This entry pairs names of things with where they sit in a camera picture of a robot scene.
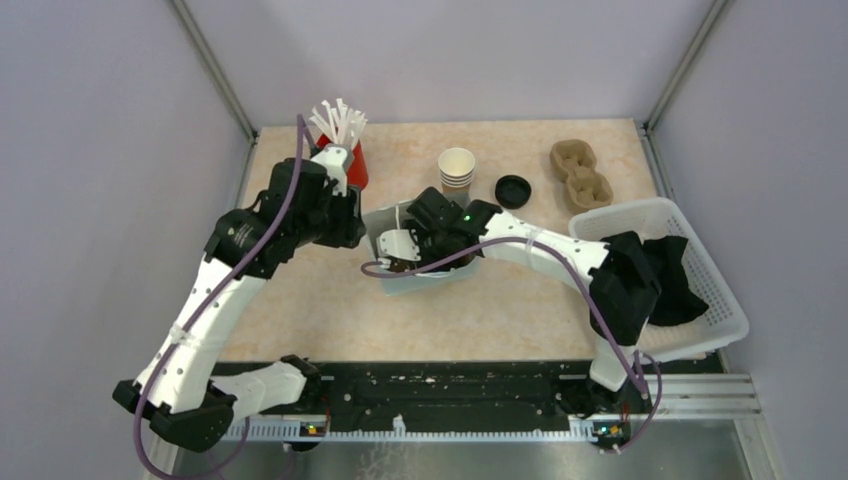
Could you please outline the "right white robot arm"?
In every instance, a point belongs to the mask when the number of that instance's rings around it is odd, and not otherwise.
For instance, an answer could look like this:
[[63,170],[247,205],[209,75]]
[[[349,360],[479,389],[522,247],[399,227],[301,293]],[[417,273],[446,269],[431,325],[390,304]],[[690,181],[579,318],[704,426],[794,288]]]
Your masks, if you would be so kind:
[[589,307],[597,335],[586,385],[589,404],[612,412],[626,381],[646,393],[636,346],[662,288],[635,233],[587,241],[532,225],[483,200],[461,206],[433,187],[407,207],[408,219],[378,242],[382,254],[421,272],[458,269],[475,257],[511,262],[562,281]]

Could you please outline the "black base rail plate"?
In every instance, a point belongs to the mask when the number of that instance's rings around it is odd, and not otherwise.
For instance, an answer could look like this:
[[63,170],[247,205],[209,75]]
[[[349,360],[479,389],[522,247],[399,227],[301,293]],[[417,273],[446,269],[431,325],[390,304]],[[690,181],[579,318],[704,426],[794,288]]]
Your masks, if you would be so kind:
[[590,383],[586,361],[319,362],[291,405],[263,415],[318,415],[333,433],[564,431],[579,419],[649,411],[632,385],[611,393]]

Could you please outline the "red straw holder cup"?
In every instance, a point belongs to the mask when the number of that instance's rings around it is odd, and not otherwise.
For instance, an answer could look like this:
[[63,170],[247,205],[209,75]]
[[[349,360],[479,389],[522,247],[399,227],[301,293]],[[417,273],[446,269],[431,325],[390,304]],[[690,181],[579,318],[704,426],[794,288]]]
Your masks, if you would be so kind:
[[[312,156],[320,152],[327,144],[330,144],[329,139],[321,135],[315,142],[315,145],[311,147]],[[348,188],[355,186],[359,189],[364,189],[368,183],[368,172],[361,142],[351,151],[353,153],[353,162],[347,172]]]

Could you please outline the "black cloth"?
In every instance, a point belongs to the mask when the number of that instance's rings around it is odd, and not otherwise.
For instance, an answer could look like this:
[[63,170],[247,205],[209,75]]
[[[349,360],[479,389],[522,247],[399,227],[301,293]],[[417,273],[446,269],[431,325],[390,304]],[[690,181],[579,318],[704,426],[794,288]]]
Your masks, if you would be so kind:
[[709,309],[689,286],[683,268],[688,239],[669,235],[641,240],[634,231],[602,239],[609,254],[600,270],[601,307],[611,306],[624,318],[637,314],[658,327],[680,326],[694,321]]

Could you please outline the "light blue paper bag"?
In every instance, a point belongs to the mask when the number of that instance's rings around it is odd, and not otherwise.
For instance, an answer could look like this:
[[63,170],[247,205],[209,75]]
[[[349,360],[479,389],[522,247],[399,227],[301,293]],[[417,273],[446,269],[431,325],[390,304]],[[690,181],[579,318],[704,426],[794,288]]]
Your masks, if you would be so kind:
[[[388,230],[399,229],[403,221],[412,218],[407,212],[412,202],[412,199],[407,199],[363,215],[366,237],[362,240],[362,244],[368,251],[370,261],[377,260],[380,254],[378,247],[380,235]],[[478,273],[479,267],[480,262],[475,259],[469,265],[450,272],[428,272],[399,279],[380,279],[380,282],[387,295],[398,296],[471,278]]]

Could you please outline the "stack of paper cups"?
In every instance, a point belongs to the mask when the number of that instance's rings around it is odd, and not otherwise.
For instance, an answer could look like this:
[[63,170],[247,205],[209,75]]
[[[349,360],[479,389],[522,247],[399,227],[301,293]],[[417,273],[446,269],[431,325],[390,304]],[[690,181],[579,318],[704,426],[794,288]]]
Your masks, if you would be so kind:
[[460,147],[444,150],[437,160],[443,193],[468,193],[475,177],[474,154]]

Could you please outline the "white wrapped straws bundle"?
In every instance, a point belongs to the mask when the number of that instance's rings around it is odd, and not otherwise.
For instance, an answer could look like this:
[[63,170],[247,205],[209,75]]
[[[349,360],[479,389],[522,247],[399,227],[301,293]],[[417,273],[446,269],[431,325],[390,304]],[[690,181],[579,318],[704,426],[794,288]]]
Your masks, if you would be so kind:
[[359,145],[368,123],[363,111],[349,106],[342,98],[323,100],[311,109],[308,119],[331,144],[351,150]]

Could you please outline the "stack of black lids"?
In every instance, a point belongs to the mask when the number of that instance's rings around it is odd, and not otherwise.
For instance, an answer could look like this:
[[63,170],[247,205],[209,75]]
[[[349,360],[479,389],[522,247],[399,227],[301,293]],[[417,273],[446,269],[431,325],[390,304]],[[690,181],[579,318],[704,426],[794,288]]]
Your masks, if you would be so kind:
[[509,210],[525,206],[532,196],[532,186],[518,175],[504,175],[495,183],[494,196],[497,203]]

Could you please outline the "white plastic basket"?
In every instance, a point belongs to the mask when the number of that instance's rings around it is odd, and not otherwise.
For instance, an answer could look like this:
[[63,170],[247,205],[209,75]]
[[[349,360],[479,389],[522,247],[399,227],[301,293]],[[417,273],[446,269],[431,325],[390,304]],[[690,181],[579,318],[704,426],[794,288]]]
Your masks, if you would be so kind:
[[680,236],[688,240],[682,267],[689,289],[704,300],[706,313],[679,326],[648,325],[638,348],[659,362],[668,362],[721,349],[745,338],[749,321],[723,275],[678,206],[661,197],[640,199],[590,210],[574,216],[569,233],[581,240],[633,231],[641,240]]

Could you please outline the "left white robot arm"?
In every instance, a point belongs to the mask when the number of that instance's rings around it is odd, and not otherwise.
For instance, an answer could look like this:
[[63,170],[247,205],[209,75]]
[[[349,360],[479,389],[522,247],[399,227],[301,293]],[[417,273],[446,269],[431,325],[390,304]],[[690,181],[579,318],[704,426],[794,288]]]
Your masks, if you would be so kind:
[[195,283],[167,339],[114,400],[168,443],[197,453],[230,426],[280,405],[319,404],[318,370],[287,355],[257,370],[216,376],[214,367],[246,307],[295,251],[315,244],[353,249],[365,233],[349,150],[331,145],[307,160],[277,163],[248,208],[224,214],[207,242]]

